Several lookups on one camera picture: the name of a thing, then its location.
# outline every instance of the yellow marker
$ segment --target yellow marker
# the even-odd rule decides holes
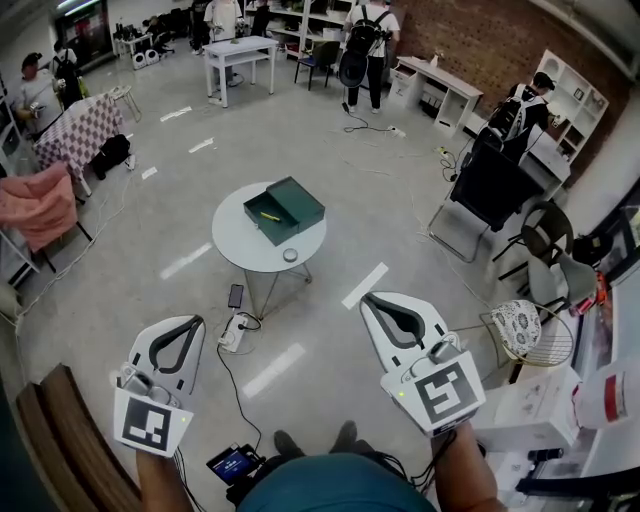
[[[280,219],[278,217],[274,217],[273,215],[269,215],[268,213],[260,212],[260,215],[262,215],[265,219],[269,219],[274,222],[280,222]]]

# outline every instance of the brick wall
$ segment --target brick wall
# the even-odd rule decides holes
[[[599,152],[629,99],[631,82],[596,47],[528,0],[394,0],[404,7],[399,55],[431,59],[484,92],[476,112],[483,116],[509,88],[528,82],[545,49],[591,82],[609,108],[571,165],[568,186]]]

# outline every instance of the pink jacket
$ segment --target pink jacket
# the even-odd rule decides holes
[[[0,224],[20,231],[33,252],[77,221],[71,176],[64,162],[33,176],[0,179]]]

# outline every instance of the red and white checkered cloth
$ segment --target red and white checkered cloth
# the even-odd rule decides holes
[[[107,139],[120,133],[122,121],[120,110],[108,94],[74,103],[35,144],[40,168],[47,169],[62,160],[74,176],[81,177],[85,165]]]

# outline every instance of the green box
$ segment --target green box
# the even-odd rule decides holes
[[[249,199],[244,210],[275,246],[324,219],[324,206],[291,177]],[[264,218],[261,212],[278,217],[280,222]]]

